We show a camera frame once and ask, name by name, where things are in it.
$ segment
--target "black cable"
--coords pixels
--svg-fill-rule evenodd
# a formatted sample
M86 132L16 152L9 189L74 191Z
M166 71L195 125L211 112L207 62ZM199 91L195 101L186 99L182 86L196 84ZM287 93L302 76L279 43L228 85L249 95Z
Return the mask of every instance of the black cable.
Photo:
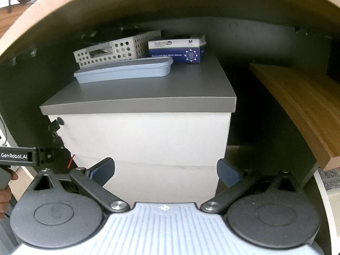
M6 129L6 126L5 126L5 122L4 122L4 120L2 119L1 116L0 116L0 121L3 125L3 129L5 130L5 143L4 143L4 145L5 145L7 143L7 129Z

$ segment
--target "plastic basket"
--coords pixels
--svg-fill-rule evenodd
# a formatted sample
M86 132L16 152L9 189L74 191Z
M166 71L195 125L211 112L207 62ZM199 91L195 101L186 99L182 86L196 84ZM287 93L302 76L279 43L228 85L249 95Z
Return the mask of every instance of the plastic basket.
M113 40L73 52L80 68L102 65L112 61L149 56L148 41L160 38L160 30Z

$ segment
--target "basket handle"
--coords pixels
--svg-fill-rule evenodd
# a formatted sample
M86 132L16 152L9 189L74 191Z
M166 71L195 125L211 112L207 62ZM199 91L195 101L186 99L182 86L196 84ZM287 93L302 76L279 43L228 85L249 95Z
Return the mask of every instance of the basket handle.
M109 48L111 47L109 43L101 43L101 44L98 44L98 45L94 45L94 46L90 46L90 47L87 47L85 49L86 52L93 52L93 51L96 51L96 50L100 50L100 49L103 49L103 48Z

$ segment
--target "cardboard box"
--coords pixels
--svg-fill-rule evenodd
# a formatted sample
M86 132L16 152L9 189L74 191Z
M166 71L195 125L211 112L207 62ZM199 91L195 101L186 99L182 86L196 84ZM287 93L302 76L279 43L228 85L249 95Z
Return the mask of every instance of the cardboard box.
M151 57L171 56L174 63L200 63L206 44L204 35L155 40L148 43Z

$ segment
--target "red string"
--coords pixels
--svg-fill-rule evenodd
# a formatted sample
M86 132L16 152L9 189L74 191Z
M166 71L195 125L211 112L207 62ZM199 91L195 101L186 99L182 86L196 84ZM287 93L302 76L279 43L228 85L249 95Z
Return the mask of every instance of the red string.
M71 160L70 160L70 162L68 163L68 166L67 166L68 169L71 167L71 164L72 164L72 161L73 161L73 157L74 157L74 156L75 156L75 154L72 155Z

